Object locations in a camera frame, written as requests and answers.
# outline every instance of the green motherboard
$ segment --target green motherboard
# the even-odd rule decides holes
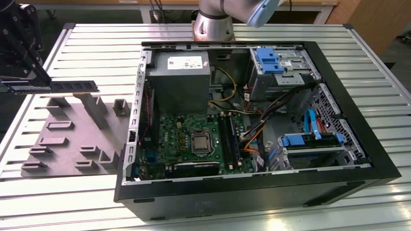
[[[173,163],[184,162],[217,162],[220,163],[219,175],[248,173],[253,171],[252,159],[240,151],[240,163],[235,166],[227,166],[224,162],[224,148],[220,139],[220,115],[167,115],[160,118],[159,148],[156,150],[145,149],[144,156],[151,164],[147,165],[147,171],[151,180],[164,179],[167,172],[163,169],[169,168]],[[233,131],[236,136],[244,132],[243,117],[240,114],[229,116],[233,122]]]

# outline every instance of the power supply label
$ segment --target power supply label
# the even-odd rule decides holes
[[[181,70],[181,69],[201,69],[203,59],[200,56],[180,56],[168,58],[167,69]]]

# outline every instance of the aluminum table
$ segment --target aluminum table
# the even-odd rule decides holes
[[[355,30],[341,25],[235,25],[235,36],[240,41],[319,43],[403,177],[328,206],[143,222],[113,203],[114,175],[21,178],[50,97],[28,95],[0,145],[0,230],[409,230],[411,96]],[[141,41],[191,39],[188,24],[77,24],[62,30],[44,67],[56,80],[94,80],[105,103],[116,98],[131,102]]]

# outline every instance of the wooden cabinet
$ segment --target wooden cabinet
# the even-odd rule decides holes
[[[340,0],[327,24],[351,24],[376,54],[383,54],[411,21],[411,0]]]

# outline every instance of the yellow wire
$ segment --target yellow wire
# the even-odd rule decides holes
[[[236,82],[233,81],[233,78],[231,77],[231,75],[223,69],[220,69],[219,67],[216,67],[216,70],[220,70],[228,76],[228,78],[229,78],[229,80],[233,84],[233,91],[232,91],[232,94],[227,98],[220,99],[220,100],[209,100],[209,102],[213,102],[213,103],[224,102],[224,101],[229,100],[236,95],[236,92],[237,92],[237,85],[236,85]]]

